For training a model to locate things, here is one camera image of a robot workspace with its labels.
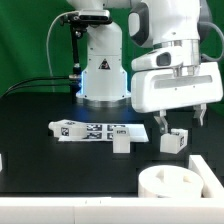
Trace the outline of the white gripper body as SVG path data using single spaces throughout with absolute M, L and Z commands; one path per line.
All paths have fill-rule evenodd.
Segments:
M 216 62 L 201 63 L 193 73 L 184 67 L 181 46 L 153 50 L 131 63 L 131 103 L 138 113 L 218 102 L 223 97 Z

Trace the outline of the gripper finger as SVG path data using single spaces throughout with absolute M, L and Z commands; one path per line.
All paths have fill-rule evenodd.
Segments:
M 201 127 L 204 124 L 204 116 L 207 110 L 207 105 L 206 104 L 195 105 L 193 109 L 194 109 L 193 121 L 198 127 Z
M 154 119 L 159 125 L 159 130 L 161 134 L 166 134 L 168 132 L 168 122 L 166 120 L 166 111 L 161 110 L 153 113 Z

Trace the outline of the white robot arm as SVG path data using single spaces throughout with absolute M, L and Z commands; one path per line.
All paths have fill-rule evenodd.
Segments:
M 81 99 L 95 105 L 129 97 L 138 113 L 152 112 L 167 131 L 166 111 L 192 106 L 203 121 L 206 105 L 223 97 L 217 60 L 199 51 L 200 41 L 213 26 L 206 0 L 67 0 L 76 19 L 99 22 L 87 29 L 87 67 Z M 129 35 L 151 51 L 131 63 L 135 74 L 126 92 L 122 68 L 122 31 L 102 22 L 110 8 L 130 8 Z

